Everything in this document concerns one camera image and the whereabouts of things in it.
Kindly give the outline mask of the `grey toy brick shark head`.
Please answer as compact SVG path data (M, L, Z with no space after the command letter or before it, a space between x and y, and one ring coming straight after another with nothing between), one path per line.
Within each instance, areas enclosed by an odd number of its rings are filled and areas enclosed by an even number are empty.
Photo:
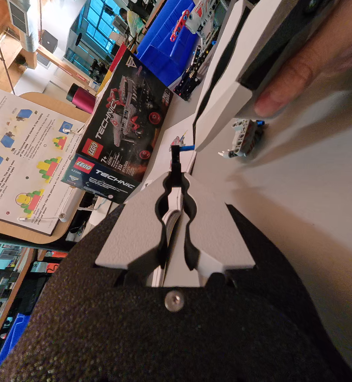
M218 155L226 159L249 156L261 140L267 126L264 120L235 118L231 123L235 131L232 148L218 152Z

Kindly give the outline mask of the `black toy brick frame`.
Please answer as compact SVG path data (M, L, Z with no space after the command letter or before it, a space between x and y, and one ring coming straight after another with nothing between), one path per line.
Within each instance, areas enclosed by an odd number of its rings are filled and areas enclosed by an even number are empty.
M172 187L182 187L182 171L180 163L180 146L171 146L171 185Z

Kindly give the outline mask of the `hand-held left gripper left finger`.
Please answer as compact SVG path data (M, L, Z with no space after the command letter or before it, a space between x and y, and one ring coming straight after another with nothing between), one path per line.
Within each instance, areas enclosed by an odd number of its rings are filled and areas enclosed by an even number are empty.
M155 270L167 260L166 228L160 214L160 203L168 191L164 173L125 204L95 264L120 270Z

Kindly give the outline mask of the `black printed toy set box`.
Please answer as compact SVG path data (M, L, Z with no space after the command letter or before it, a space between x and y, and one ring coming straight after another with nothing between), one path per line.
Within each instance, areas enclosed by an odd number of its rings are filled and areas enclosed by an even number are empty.
M121 204L144 178L174 94L126 48L112 68L61 181Z

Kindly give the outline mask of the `black square box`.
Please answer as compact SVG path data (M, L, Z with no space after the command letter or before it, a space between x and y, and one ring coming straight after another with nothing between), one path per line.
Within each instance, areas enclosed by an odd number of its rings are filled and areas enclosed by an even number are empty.
M58 39L50 34L47 30L42 30L40 44L53 54L58 47Z

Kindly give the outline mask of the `toy brick instruction booklet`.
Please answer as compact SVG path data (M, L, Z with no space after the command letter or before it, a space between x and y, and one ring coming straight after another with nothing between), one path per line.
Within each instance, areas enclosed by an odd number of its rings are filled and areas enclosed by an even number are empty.
M171 170L171 146L189 146L194 144L193 119L193 115L190 115L164 132L155 157L154 165L141 190L145 189L160 177L160 175ZM195 151L180 152L182 172L192 173L196 155L197 153ZM168 206L169 209L163 216L163 222L166 226L166 237L169 242L173 228L181 215L181 208L183 206L183 194L181 188L172 188L172 191L168 196Z

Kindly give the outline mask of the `magenta drinks bottle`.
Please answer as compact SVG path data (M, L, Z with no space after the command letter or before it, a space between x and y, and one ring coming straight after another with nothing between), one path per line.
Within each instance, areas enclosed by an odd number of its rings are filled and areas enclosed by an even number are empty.
M72 103L76 108L92 114L96 105L97 98L89 93L84 88L80 87L76 83L73 83L66 95L67 101Z

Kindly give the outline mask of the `printed instruction sheet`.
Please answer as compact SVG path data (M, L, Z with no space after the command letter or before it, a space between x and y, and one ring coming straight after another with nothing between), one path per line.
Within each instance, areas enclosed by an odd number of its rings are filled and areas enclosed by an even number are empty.
M51 236L73 197L63 183L84 122L0 90L0 221Z

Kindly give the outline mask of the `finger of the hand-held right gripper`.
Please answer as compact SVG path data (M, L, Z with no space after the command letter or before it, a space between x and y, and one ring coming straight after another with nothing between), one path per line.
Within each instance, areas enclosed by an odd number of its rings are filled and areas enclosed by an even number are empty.
M238 1L234 5L232 12L229 15L226 26L224 28L223 34L214 56L212 57L211 65L209 70L213 69L211 72L212 76L210 82L208 83L207 90L202 94L201 103L195 114L194 119L194 131L197 131L197 122L201 115L207 108L208 102L213 99L212 92L217 85L218 81L224 74L231 57L233 55L234 49L236 47L238 36L248 18L248 2Z
M231 118L260 93L262 88L249 90L240 84L240 78L272 33L276 31L288 12L297 3L297 1L265 0L253 5L251 2L247 2L248 18L238 36L231 60L212 92L213 99L208 102L206 110L197 122L197 131L195 131L195 149L197 151L201 151L206 147L228 124ZM225 18L218 43L233 7ZM196 111L201 103L202 94L207 90L212 76L211 72L213 69L209 70L209 67L203 82Z

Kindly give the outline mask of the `blue storage bin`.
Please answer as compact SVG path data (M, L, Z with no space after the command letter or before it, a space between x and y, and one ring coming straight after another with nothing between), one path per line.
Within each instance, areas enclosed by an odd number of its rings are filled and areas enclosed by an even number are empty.
M137 58L166 87L187 68L216 1L168 0L137 48Z

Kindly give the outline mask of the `person's right hand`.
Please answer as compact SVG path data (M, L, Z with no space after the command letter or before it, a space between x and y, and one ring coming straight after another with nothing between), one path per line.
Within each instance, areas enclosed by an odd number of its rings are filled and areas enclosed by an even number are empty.
M271 117L298 98L321 74L352 67L352 0L339 1L305 45L259 95L254 111Z

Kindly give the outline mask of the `black grey toy brick chassis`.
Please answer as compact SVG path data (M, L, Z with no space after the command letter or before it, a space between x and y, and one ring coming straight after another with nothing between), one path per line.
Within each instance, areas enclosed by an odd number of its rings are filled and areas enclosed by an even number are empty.
M201 83L198 71L217 43L221 24L217 21L215 12L218 8L227 12L228 6L227 1L198 1L191 11L184 10L170 36L170 41L175 42L181 32L186 29L200 38L200 43L193 52L191 64L183 72L180 82L174 88L174 92L185 101L189 100L194 89Z

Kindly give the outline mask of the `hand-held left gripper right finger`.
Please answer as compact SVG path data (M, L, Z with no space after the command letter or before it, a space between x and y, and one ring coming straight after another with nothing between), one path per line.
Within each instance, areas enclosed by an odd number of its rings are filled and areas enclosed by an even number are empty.
M228 206L190 174L182 174L184 210L189 217L184 239L184 258L196 270L200 286L214 273L228 276L235 270L252 269L250 254Z

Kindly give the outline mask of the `blue plastic crate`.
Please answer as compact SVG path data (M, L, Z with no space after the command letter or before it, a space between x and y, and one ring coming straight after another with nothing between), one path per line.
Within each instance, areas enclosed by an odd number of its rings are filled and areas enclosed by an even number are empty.
M17 314L16 319L7 335L6 341L0 351L0 366L19 341L29 323L29 320L30 315L27 316L22 313Z

